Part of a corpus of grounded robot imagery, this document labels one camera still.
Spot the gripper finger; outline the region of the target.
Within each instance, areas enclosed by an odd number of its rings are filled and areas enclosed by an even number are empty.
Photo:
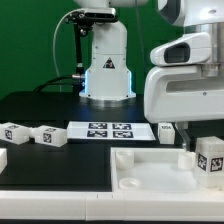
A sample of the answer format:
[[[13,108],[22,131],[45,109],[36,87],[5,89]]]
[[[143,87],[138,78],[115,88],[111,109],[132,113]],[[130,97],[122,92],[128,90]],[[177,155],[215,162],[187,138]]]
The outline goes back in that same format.
[[[182,138],[183,149],[185,151],[189,151],[190,150],[190,138],[186,132],[186,130],[188,129],[188,123],[187,122],[176,122],[175,127]]]

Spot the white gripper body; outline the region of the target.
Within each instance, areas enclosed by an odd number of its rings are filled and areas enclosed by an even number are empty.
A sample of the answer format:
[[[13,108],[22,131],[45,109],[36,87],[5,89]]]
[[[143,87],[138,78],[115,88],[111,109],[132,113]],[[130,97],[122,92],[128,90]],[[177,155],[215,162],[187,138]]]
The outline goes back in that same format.
[[[154,67],[144,89],[150,123],[224,119],[224,77],[204,78],[199,66]]]

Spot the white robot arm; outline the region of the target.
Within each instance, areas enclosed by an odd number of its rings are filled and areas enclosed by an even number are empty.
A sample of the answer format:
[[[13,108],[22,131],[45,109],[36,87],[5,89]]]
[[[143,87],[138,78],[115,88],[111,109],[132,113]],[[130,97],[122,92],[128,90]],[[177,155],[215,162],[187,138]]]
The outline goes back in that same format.
[[[115,9],[148,0],[74,0],[93,23],[92,61],[84,99],[105,104],[133,99],[126,66],[127,31]],[[144,88],[151,123],[224,119],[224,0],[157,0],[161,17],[185,28],[182,37],[154,48]]]

